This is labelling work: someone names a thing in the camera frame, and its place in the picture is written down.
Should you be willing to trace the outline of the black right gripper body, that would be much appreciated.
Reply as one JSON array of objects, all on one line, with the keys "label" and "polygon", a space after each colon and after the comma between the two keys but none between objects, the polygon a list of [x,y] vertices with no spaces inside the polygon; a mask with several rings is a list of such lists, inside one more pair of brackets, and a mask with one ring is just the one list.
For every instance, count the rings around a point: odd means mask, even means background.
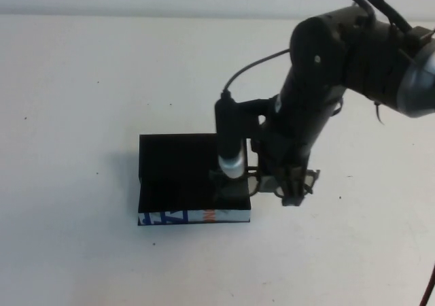
[{"label": "black right gripper body", "polygon": [[280,133],[255,129],[250,134],[252,150],[258,154],[256,178],[261,186],[309,186],[315,172],[308,169],[315,143],[313,129]]}]

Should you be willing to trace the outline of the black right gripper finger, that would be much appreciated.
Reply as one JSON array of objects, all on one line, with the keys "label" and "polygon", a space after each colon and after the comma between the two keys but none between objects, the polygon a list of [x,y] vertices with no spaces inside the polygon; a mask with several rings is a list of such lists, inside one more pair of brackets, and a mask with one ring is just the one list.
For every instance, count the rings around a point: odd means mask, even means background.
[{"label": "black right gripper finger", "polygon": [[294,191],[294,205],[300,206],[305,198],[305,177],[307,168],[297,167],[293,169],[293,191]]},{"label": "black right gripper finger", "polygon": [[282,205],[283,206],[293,206],[294,204],[294,185],[292,172],[286,169],[281,177],[281,189],[283,191]]}]

